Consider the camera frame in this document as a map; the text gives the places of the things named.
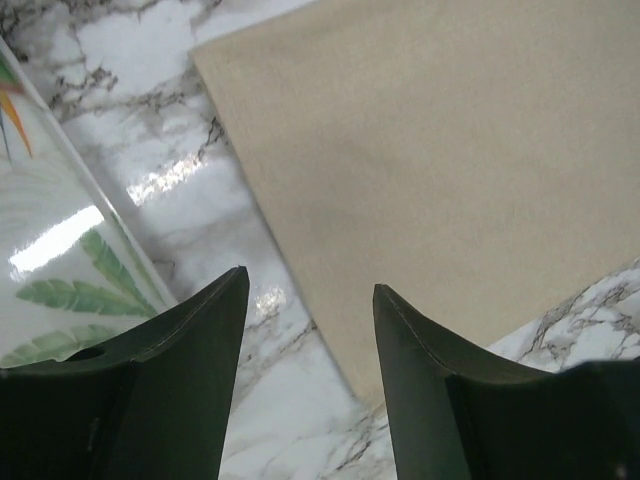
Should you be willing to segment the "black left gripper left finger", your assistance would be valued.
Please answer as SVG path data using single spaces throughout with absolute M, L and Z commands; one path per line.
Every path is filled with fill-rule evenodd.
M 250 293 L 238 266 L 63 362 L 1 373 L 5 479 L 214 479 Z

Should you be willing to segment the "beige cloth napkin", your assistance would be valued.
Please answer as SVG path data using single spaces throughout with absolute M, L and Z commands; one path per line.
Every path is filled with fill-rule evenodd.
M 489 345 L 639 254 L 635 1 L 315 1 L 191 55 L 371 407 L 375 284 Z

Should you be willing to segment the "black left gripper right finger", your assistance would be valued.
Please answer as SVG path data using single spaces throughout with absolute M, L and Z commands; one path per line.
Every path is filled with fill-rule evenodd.
M 377 285 L 373 316 L 401 479 L 635 479 L 639 364 L 559 373 L 493 354 Z

